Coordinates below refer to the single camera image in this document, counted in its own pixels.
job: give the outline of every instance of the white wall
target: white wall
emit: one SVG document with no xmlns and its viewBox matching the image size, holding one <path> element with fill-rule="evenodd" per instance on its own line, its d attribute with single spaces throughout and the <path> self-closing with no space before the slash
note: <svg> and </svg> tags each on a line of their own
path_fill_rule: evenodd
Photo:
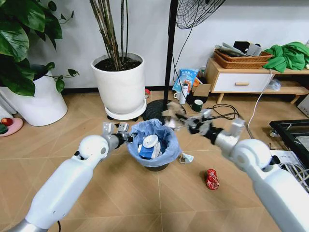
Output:
<svg viewBox="0 0 309 232">
<path fill-rule="evenodd" d="M 57 14 L 75 17 L 63 25 L 63 40 L 57 51 L 49 41 L 34 38 L 29 59 L 32 63 L 56 63 L 54 74 L 73 68 L 81 74 L 66 79 L 66 87 L 96 87 L 89 63 L 106 53 L 88 0 L 54 0 Z M 110 0 L 116 29 L 120 28 L 120 0 Z M 145 58 L 146 85 L 163 86 L 167 53 L 169 0 L 128 0 L 129 51 Z M 308 0 L 226 0 L 205 22 L 193 28 L 178 68 L 199 68 L 214 46 L 235 40 L 259 43 L 263 48 L 309 39 Z M 176 29 L 174 56 L 177 57 L 189 30 Z"/>
</svg>

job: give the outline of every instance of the trash can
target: trash can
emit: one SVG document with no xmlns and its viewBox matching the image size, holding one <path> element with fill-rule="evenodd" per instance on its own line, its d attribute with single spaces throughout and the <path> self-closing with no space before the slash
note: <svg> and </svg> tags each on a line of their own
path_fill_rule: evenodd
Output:
<svg viewBox="0 0 309 232">
<path fill-rule="evenodd" d="M 150 171 L 157 172 L 165 169 L 182 151 L 179 147 L 174 131 L 167 126 L 162 125 L 158 119 L 139 122 L 132 126 L 130 133 L 137 134 L 134 137 L 133 142 L 127 144 L 130 154 L 137 162 Z M 162 154 L 155 159 L 143 159 L 139 155 L 138 147 L 143 143 L 144 137 L 152 134 L 158 136 L 158 141 L 161 143 Z"/>
</svg>

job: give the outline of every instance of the plastic bag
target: plastic bag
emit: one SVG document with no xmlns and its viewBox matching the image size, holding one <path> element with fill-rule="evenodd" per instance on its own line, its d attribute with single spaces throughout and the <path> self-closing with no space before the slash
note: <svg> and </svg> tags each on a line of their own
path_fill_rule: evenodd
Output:
<svg viewBox="0 0 309 232">
<path fill-rule="evenodd" d="M 181 153 L 178 140 L 174 131 L 162 125 L 158 119 L 151 119 L 139 122 L 132 126 L 130 134 L 137 133 L 132 143 L 127 144 L 130 154 L 144 167 L 159 167 L 174 161 Z M 156 134 L 161 143 L 162 155 L 155 159 L 143 159 L 139 156 L 138 147 L 143 142 L 143 138 Z"/>
<path fill-rule="evenodd" d="M 194 83 L 194 80 L 197 76 L 198 69 L 180 69 L 179 80 L 182 83 L 187 83 L 189 85 L 188 93 L 191 91 L 191 87 Z M 173 90 L 176 92 L 181 92 L 182 88 L 180 86 L 179 80 L 177 78 L 176 82 L 174 83 Z"/>
<path fill-rule="evenodd" d="M 275 91 L 279 91 L 281 88 L 280 81 L 276 78 L 272 79 L 270 83 L 268 84 L 267 88 L 275 90 Z"/>
</svg>

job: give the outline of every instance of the pink plate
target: pink plate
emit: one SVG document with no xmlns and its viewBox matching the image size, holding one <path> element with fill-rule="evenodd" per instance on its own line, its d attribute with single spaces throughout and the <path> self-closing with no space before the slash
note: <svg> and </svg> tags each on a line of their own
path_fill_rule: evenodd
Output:
<svg viewBox="0 0 309 232">
<path fill-rule="evenodd" d="M 13 119 L 13 124 L 8 126 L 8 131 L 4 134 L 0 134 L 0 137 L 6 137 L 11 134 L 14 134 L 15 132 L 19 131 L 20 128 L 23 126 L 23 120 L 20 118 L 12 118 Z"/>
</svg>

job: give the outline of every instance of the drawer handle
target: drawer handle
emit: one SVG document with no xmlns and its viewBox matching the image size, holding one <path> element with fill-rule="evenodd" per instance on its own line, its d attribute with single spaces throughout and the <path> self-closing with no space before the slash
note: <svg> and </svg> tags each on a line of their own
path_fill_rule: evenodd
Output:
<svg viewBox="0 0 309 232">
<path fill-rule="evenodd" d="M 248 86 L 249 82 L 236 82 L 235 85 L 236 86 Z"/>
</svg>

